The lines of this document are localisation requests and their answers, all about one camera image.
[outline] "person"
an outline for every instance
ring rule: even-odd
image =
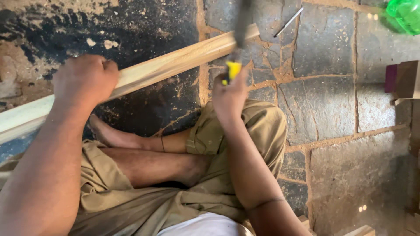
[[[1,235],[311,235],[276,181],[286,120],[247,100],[247,71],[224,86],[195,126],[162,138],[115,130],[91,115],[118,80],[113,61],[69,58],[53,75],[55,101],[0,192]],[[89,119],[97,141],[81,142]],[[156,187],[177,181],[186,189]]]

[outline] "leg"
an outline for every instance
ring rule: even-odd
[[[211,157],[188,153],[162,153],[128,148],[101,148],[111,157],[134,188],[166,181],[194,186],[205,174]]]
[[[189,131],[179,132],[169,136],[144,138],[112,128],[101,121],[96,115],[91,115],[89,124],[92,132],[101,143],[108,147],[135,148],[145,151],[186,153],[186,141]]]

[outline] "hand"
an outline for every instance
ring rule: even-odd
[[[226,127],[232,121],[241,120],[242,109],[248,96],[248,70],[242,69],[229,85],[222,85],[225,74],[215,78],[212,101],[214,110],[222,126]]]
[[[71,57],[52,76],[55,102],[92,111],[111,95],[118,75],[117,64],[103,56]]]

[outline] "stone floor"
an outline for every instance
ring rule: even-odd
[[[230,31],[238,0],[95,2],[91,8],[59,0],[0,3],[0,52],[12,42],[34,67],[50,66],[34,85],[21,82],[25,101],[36,97],[29,89],[50,86],[51,74],[68,55],[102,54],[122,69]],[[300,17],[273,38],[302,6]],[[419,59],[420,37],[398,34],[384,6],[383,0],[259,0],[253,21],[261,36],[242,53],[249,98],[278,104],[288,118],[278,183],[294,212],[307,215],[319,236],[344,235],[365,224],[377,235],[398,235],[403,227],[411,102],[392,106],[383,83],[386,65]],[[87,38],[97,44],[89,46]],[[105,49],[106,39],[118,46]],[[94,112],[142,136],[184,130],[211,100],[223,62],[214,60]],[[0,99],[0,106],[20,102]],[[85,137],[90,135],[86,129]],[[33,137],[2,144],[0,160],[24,151]],[[359,212],[363,205],[367,209]]]

